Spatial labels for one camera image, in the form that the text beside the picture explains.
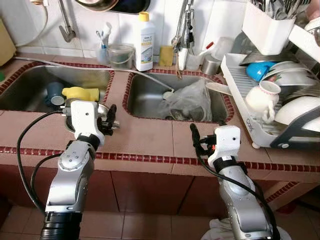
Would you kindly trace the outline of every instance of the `tiled countertop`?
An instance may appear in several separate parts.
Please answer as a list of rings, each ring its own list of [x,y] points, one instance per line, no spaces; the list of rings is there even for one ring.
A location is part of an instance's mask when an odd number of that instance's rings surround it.
[[[96,60],[91,58],[39,54],[28,54],[26,57],[55,62],[97,64]],[[8,78],[27,63],[30,62],[11,60],[1,70]],[[98,149],[101,154],[97,156],[95,168],[209,176],[195,161],[196,155],[189,129],[190,122],[137,118],[127,113],[123,108],[123,99],[128,77],[128,72],[115,72],[106,105],[117,105],[116,119],[120,121],[121,128],[114,131],[113,136],[107,136],[105,145]],[[238,126],[241,129],[238,159],[246,163],[252,178],[279,181],[320,181],[319,151],[263,147],[254,149],[232,97],[230,101],[233,105],[234,116],[227,124]],[[42,113],[0,110],[2,136],[0,137],[0,146],[2,146],[0,147],[0,164],[16,164],[16,156],[13,153],[17,139],[22,130],[40,115]],[[73,134],[66,130],[64,121],[64,117],[58,114],[52,115],[37,123],[29,131],[22,143],[23,148],[29,149],[24,156],[26,165],[34,166],[38,159],[43,158],[42,155],[48,154],[46,150],[61,151],[65,149],[69,140],[74,139]],[[214,123],[196,123],[196,125],[201,136],[211,134],[218,126]]]

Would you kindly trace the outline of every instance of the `blue bowl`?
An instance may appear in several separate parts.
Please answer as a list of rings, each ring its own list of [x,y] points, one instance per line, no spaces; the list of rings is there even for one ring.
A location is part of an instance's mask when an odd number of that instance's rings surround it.
[[[259,82],[275,64],[274,61],[254,62],[250,63],[245,71],[249,77]]]

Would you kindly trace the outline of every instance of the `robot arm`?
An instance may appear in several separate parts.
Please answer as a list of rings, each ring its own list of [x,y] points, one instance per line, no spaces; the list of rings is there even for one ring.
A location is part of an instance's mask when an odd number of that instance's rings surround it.
[[[98,146],[105,142],[104,134],[112,134],[112,125],[98,126],[99,104],[75,100],[64,113],[70,115],[76,138],[58,160],[58,171],[54,177],[45,206],[44,226],[41,240],[77,240],[84,211],[89,178],[94,171],[94,160]],[[105,112],[105,118],[115,119],[116,108]]]
[[[245,185],[253,192],[255,185],[236,162],[240,147],[240,129],[221,126],[214,135],[200,139],[197,127],[191,124],[193,146],[198,158],[208,155],[208,164],[216,173]],[[201,144],[207,144],[204,150]],[[272,239],[272,230],[256,197],[228,180],[219,178],[220,195],[227,207],[228,218],[236,240]]]

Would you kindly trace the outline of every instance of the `backsplash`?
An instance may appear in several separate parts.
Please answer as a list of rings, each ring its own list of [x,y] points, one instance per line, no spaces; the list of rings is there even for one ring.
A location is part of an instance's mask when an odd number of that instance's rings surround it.
[[[151,0],[148,12],[156,26],[154,54],[159,55],[161,45],[171,45],[177,29],[183,0]],[[241,31],[245,0],[194,0],[195,52],[219,37],[235,38]],[[116,12],[92,12],[74,0],[64,0],[64,6],[77,38],[65,42],[59,25],[64,26],[58,1],[49,0],[48,22],[41,37],[27,46],[18,47],[19,52],[40,53],[92,58],[99,41],[96,30],[104,22],[110,22],[110,43],[133,44],[133,30],[137,15]],[[44,11],[28,0],[0,1],[0,16],[15,41],[32,39],[44,24]]]

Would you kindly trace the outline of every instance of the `dish soap bottle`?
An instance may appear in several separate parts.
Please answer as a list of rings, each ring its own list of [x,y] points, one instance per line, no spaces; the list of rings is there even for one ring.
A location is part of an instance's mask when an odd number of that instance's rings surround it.
[[[149,13],[141,11],[135,28],[135,67],[138,71],[153,68],[155,25],[149,21]]]

